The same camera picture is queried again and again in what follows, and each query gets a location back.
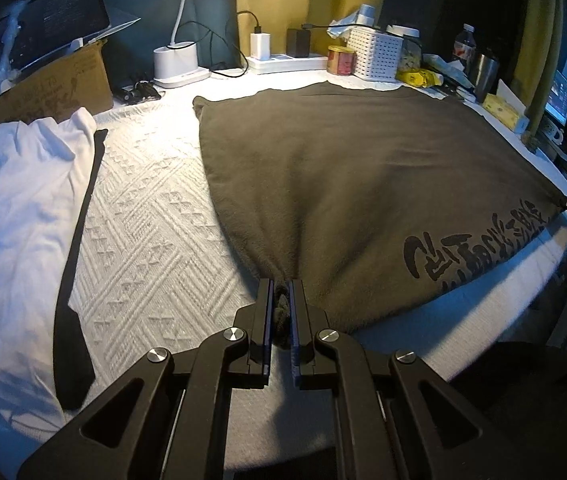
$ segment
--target plastic woven basket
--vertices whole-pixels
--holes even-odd
[[[394,81],[402,45],[403,38],[353,27],[348,47],[357,53],[355,75],[366,81]]]

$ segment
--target white power adapter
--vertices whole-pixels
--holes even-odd
[[[270,35],[265,32],[250,34],[250,57],[259,61],[270,59]]]

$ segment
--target desk lamp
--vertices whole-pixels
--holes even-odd
[[[163,88],[177,88],[210,76],[210,70],[199,66],[194,41],[174,42],[184,6],[185,0],[181,0],[170,43],[154,50],[154,83]]]

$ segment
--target plastic bottle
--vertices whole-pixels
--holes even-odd
[[[458,59],[464,65],[465,72],[470,69],[470,64],[475,56],[477,44],[472,33],[475,28],[468,23],[463,24],[463,30],[457,35],[454,40],[454,49],[452,50],[452,60]]]

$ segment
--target snack canister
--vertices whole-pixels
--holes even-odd
[[[327,48],[326,70],[334,75],[352,75],[355,70],[355,50],[346,46],[330,45]]]

